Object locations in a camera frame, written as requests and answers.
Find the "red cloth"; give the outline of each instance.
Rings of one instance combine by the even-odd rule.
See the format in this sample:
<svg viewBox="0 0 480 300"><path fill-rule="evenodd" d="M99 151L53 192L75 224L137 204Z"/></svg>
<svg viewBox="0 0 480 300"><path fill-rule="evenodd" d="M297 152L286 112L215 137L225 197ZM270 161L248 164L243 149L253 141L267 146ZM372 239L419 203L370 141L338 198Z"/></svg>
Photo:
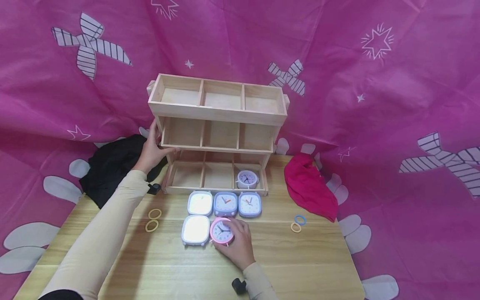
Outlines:
<svg viewBox="0 0 480 300"><path fill-rule="evenodd" d="M288 193L298 206L335 222L338 201L312 162L310 155L299 153L285 166Z"/></svg>

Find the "wooden organizer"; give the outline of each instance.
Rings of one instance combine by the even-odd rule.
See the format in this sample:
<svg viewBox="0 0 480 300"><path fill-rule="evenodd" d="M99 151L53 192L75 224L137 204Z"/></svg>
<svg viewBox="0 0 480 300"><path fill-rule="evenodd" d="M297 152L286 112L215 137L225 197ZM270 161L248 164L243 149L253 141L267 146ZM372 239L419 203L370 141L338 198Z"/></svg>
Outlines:
<svg viewBox="0 0 480 300"><path fill-rule="evenodd" d="M156 116L282 126L287 106L276 86L159 74L148 105Z"/></svg>
<svg viewBox="0 0 480 300"><path fill-rule="evenodd" d="M268 187L262 161L262 157L255 155L182 150L169 166L162 187L168 194L227 191L257 192L266 196ZM255 189L237 188L235 181L241 170L251 170L258 175Z"/></svg>
<svg viewBox="0 0 480 300"><path fill-rule="evenodd" d="M287 117L279 87L159 74L147 87L148 104L168 155L165 193L193 191L268 194L265 167ZM237 174L251 170L255 189L238 189Z"/></svg>

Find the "beige sleeve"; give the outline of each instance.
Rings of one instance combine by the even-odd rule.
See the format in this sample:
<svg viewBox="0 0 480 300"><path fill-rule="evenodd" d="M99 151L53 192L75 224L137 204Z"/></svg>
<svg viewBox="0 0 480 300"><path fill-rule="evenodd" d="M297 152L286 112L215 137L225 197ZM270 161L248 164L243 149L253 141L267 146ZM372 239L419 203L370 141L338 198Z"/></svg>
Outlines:
<svg viewBox="0 0 480 300"><path fill-rule="evenodd" d="M146 175L132 170L105 206L83 230L53 275L42 296L58 289L96 300L125 239L133 211L148 191Z"/></svg>
<svg viewBox="0 0 480 300"><path fill-rule="evenodd" d="M253 263L243 270L243 277L247 283L250 299L278 300L267 275L258 263Z"/></svg>

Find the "black clip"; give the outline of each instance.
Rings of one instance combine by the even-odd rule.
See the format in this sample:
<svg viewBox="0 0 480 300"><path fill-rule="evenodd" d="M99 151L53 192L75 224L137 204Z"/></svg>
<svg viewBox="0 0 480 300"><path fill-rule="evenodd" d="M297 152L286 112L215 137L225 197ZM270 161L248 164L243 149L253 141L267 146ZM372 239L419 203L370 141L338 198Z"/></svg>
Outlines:
<svg viewBox="0 0 480 300"><path fill-rule="evenodd" d="M150 189L148 190L147 194L150 195L158 194L158 191L162 188L158 183L154 183L153 185L149 183L148 186Z"/></svg>
<svg viewBox="0 0 480 300"><path fill-rule="evenodd" d="M235 278L232 281L232 287L237 293L237 295L243 295L247 292L247 283L245 282L245 280L242 282L240 281L240 279Z"/></svg>

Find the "wooden table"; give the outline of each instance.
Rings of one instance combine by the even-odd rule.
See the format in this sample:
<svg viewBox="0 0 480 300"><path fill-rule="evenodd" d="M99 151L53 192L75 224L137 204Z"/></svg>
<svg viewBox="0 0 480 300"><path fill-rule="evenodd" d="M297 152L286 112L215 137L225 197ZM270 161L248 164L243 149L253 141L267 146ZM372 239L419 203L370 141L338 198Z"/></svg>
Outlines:
<svg viewBox="0 0 480 300"><path fill-rule="evenodd" d="M280 299L362 300L363 288L338 223L310 214L289 197L283 169L290 156L270 158L269 195L260 218L249 219L255 259ZM156 182L163 177L164 171ZM184 248L180 238L188 195L147 195L137 207L122 250L100 292L100 299L237 299L231 287L241 272L211 245ZM159 227L145 232L147 214L163 212ZM27 278L15 299L37 299L63 257L98 212L84 196ZM290 224L307 219L301 233Z"/></svg>

